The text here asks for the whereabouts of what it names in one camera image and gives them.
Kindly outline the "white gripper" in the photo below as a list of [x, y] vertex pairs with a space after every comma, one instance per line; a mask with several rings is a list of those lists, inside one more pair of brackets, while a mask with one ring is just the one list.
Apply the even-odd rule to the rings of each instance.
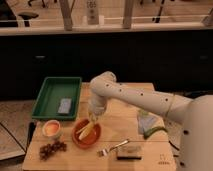
[[90, 99], [88, 101], [88, 111], [93, 115], [88, 115], [89, 121], [98, 122], [99, 115], [102, 115], [106, 111], [106, 102], [105, 101], [98, 101]]

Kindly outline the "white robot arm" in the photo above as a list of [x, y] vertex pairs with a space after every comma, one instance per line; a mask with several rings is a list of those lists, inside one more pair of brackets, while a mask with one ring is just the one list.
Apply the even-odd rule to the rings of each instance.
[[172, 93], [137, 89], [118, 83], [106, 71], [90, 81], [88, 110], [105, 113], [109, 98], [118, 99], [182, 125], [177, 171], [213, 171], [213, 95], [187, 98]]

